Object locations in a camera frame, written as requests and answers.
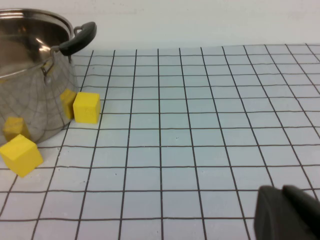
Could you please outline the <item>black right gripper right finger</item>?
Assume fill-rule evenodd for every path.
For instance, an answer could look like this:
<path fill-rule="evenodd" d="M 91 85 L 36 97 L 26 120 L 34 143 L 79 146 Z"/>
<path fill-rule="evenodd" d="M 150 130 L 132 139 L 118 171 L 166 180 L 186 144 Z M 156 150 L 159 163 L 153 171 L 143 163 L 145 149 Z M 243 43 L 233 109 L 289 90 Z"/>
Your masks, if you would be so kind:
<path fill-rule="evenodd" d="M 320 202 L 294 185 L 284 185 L 282 192 L 308 229 L 319 240 Z"/>

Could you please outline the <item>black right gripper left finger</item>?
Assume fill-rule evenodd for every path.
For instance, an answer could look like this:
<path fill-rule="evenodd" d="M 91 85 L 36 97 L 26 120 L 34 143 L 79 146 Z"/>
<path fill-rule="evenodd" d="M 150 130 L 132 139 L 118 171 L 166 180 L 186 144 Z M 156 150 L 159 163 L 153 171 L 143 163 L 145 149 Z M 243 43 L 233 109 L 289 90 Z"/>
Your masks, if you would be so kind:
<path fill-rule="evenodd" d="M 314 240 L 282 189 L 263 185 L 258 190 L 254 233 L 257 240 Z"/>

